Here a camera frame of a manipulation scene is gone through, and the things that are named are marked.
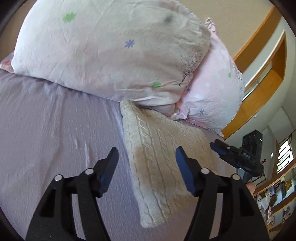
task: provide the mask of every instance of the bed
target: bed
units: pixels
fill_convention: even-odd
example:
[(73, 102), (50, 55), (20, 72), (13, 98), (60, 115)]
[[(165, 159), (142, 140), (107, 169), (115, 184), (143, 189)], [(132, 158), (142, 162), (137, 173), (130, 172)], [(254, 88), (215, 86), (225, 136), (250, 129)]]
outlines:
[[(2, 3), (0, 33), (24, 2)], [(184, 239), (195, 205), (157, 228), (140, 225), (118, 102), (0, 70), (0, 113), (0, 207), (22, 238), (55, 175), (77, 175), (105, 158), (115, 146), (119, 150), (118, 166), (108, 192), (98, 201), (111, 240)], [(203, 131), (209, 142), (218, 138)], [(235, 172), (214, 155), (220, 175)], [(218, 233), (221, 205), (219, 196), (212, 237)], [(77, 222), (77, 234), (83, 238)]]

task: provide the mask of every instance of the screw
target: screw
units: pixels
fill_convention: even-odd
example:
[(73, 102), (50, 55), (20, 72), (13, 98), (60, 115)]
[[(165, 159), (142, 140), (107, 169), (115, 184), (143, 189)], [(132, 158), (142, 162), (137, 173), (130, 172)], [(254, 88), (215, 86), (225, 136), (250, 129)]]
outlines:
[(238, 181), (240, 179), (240, 176), (238, 174), (233, 174), (232, 178), (236, 181)]
[(93, 174), (94, 173), (94, 170), (92, 168), (88, 168), (85, 170), (85, 174), (86, 175), (90, 175), (90, 174)]
[(201, 172), (202, 172), (203, 174), (209, 174), (209, 173), (210, 173), (210, 170), (209, 170), (208, 168), (202, 168), (202, 169), (201, 169)]
[(54, 177), (54, 180), (55, 180), (55, 181), (60, 181), (62, 178), (63, 178), (62, 175), (56, 175), (56, 176)]

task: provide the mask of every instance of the window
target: window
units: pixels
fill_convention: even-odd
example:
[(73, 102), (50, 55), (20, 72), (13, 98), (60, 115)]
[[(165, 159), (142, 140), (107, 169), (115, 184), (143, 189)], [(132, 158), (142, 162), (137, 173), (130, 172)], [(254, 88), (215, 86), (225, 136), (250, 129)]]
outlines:
[(283, 142), (279, 150), (279, 163), (277, 164), (277, 173), (281, 172), (291, 161), (293, 161), (294, 156), (291, 148), (292, 135), (288, 137), (286, 141)]

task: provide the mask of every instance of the hand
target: hand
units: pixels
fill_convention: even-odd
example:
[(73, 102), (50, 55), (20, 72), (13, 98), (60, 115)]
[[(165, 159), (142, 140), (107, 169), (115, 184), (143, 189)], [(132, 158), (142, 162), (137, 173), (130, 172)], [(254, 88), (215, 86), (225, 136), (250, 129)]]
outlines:
[(247, 183), (246, 186), (249, 189), (250, 193), (253, 195), (256, 189), (256, 185), (254, 183)]

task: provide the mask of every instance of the wooden frame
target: wooden frame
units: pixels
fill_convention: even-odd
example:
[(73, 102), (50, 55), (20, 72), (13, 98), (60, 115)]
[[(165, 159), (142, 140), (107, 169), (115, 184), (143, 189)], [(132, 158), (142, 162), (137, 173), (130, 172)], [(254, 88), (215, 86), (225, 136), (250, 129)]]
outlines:
[(235, 118), (222, 130), (224, 139), (229, 138), (232, 134), (244, 126), (261, 109), (261, 107), (267, 103), (283, 82), (282, 77), (284, 77), (287, 58), (286, 49), (286, 34), (285, 31), (283, 31), (268, 59), (257, 71), (255, 77), (246, 85), (246, 89), (257, 81), (270, 63), (275, 69), (272, 68), (259, 85), (243, 101)]
[(263, 47), (274, 33), (281, 18), (281, 13), (273, 6), (249, 41), (234, 56), (234, 62), (240, 72), (243, 73), (262, 51)]

